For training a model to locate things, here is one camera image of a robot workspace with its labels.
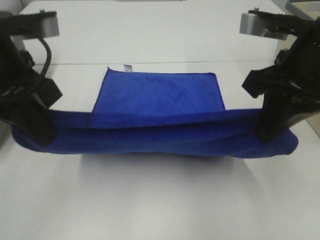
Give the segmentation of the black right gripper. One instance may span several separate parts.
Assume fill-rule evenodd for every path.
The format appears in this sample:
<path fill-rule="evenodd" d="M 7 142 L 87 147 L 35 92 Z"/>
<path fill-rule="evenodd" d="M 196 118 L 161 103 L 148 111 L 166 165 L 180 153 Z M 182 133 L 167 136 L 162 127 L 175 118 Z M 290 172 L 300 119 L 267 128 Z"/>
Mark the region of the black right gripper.
<path fill-rule="evenodd" d="M 320 132 L 320 68 L 281 68 L 274 64 L 251 70 L 242 87 L 253 98 L 264 95 L 255 134 L 267 143 L 286 128 L 306 120 Z"/>

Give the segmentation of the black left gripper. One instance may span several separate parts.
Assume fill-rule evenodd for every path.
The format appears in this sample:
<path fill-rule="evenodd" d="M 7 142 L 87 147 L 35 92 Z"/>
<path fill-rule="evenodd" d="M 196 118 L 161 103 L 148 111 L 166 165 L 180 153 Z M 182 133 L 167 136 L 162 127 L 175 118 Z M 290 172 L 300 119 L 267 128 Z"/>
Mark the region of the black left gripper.
<path fill-rule="evenodd" d="M 22 135 L 38 145 L 49 145 L 57 130 L 49 113 L 62 93 L 46 78 L 52 51 L 43 37 L 35 37 L 46 52 L 39 73 L 31 54 L 18 50 L 9 35 L 0 37 L 0 119 L 11 125 L 14 136 Z"/>

